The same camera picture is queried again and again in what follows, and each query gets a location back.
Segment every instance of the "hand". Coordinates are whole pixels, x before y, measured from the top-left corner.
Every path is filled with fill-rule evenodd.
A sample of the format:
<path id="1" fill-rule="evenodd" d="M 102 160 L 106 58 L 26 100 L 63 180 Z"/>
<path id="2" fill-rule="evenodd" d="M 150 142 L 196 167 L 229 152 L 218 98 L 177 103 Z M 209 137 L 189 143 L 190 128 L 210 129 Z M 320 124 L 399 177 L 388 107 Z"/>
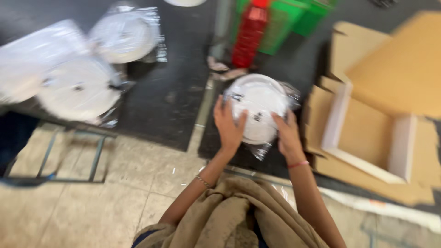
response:
<path id="1" fill-rule="evenodd" d="M 285 156 L 288 165 L 294 165 L 305 161 L 306 156 L 300 142 L 295 115 L 291 110 L 288 110 L 286 114 L 286 123 L 276 113 L 272 113 L 271 116 L 279 128 L 279 151 Z"/>
<path id="2" fill-rule="evenodd" d="M 231 100 L 228 99 L 222 107 L 222 95 L 219 95 L 217 98 L 216 105 L 214 106 L 214 123 L 216 123 L 216 127 L 219 130 L 222 149 L 232 153 L 233 156 L 242 142 L 247 114 L 248 110 L 244 110 L 241 113 L 239 124 L 236 126 L 231 111 Z"/>

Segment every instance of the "beige cloth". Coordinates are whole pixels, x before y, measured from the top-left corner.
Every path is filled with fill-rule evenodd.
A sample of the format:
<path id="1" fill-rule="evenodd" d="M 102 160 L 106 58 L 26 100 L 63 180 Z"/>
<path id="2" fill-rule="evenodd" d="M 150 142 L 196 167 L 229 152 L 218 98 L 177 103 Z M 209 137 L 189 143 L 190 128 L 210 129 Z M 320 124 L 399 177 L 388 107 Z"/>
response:
<path id="1" fill-rule="evenodd" d="M 159 230 L 136 248 L 258 248 L 257 221 L 270 248 L 327 248 L 314 229 L 268 183 L 241 177 L 223 180 L 206 190 L 177 227 L 155 224 L 136 238 Z"/>

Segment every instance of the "blue clothing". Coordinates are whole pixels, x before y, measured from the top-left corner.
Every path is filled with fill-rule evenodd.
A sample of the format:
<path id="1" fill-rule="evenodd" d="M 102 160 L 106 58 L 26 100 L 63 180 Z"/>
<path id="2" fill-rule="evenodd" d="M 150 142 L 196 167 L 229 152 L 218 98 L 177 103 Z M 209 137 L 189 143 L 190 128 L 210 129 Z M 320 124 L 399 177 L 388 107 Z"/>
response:
<path id="1" fill-rule="evenodd" d="M 158 231 L 158 230 L 147 231 L 147 232 L 139 235 L 139 237 L 136 238 L 135 242 L 133 242 L 133 245 L 131 248 L 135 248 L 141 241 L 143 241 L 150 234 L 155 233 L 156 231 Z M 259 225 L 257 224 L 257 222 L 254 225 L 253 231 L 257 235 L 257 238 L 259 239 L 259 248 L 268 248 L 268 245 L 266 245 L 265 240 L 263 240 L 262 233 L 260 232 L 260 228 L 259 228 Z"/>

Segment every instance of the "white plate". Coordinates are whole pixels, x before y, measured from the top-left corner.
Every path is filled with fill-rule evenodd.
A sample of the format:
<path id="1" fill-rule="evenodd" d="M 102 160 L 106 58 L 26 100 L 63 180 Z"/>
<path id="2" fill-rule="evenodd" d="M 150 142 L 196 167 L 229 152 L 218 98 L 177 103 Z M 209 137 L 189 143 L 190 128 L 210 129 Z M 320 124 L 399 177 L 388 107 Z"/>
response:
<path id="1" fill-rule="evenodd" d="M 232 98 L 232 114 L 238 120 L 243 110 L 248 110 L 243 142 L 260 145 L 270 143 L 277 134 L 271 112 L 285 116 L 288 97 L 283 87 L 274 79 L 249 74 L 237 79 L 228 89 Z"/>
<path id="2" fill-rule="evenodd" d="M 207 0 L 164 0 L 167 3 L 180 7 L 194 7 L 203 4 Z"/>
<path id="3" fill-rule="evenodd" d="M 37 98 L 58 118 L 92 120 L 109 110 L 120 92 L 109 88 L 112 74 L 94 59 L 71 60 L 52 68 Z"/>
<path id="4" fill-rule="evenodd" d="M 104 17 L 91 32 L 98 53 L 112 64 L 143 58 L 154 49 L 158 36 L 159 27 L 135 11 Z"/>
<path id="5" fill-rule="evenodd" d="M 35 96 L 43 81 L 42 71 L 38 64 L 1 64 L 0 103 L 19 103 Z"/>

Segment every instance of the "person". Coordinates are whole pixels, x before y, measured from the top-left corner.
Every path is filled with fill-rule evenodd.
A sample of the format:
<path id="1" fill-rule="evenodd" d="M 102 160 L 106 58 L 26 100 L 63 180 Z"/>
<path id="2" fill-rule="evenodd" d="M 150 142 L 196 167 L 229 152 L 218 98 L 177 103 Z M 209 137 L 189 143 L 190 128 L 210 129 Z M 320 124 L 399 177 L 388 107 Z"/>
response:
<path id="1" fill-rule="evenodd" d="M 247 111 L 234 123 L 231 102 L 214 107 L 221 148 L 170 205 L 158 224 L 141 230 L 133 248 L 147 247 L 346 247 L 306 161 L 293 112 L 272 113 L 279 129 L 298 213 L 270 185 L 240 177 L 212 189 L 239 148 Z"/>

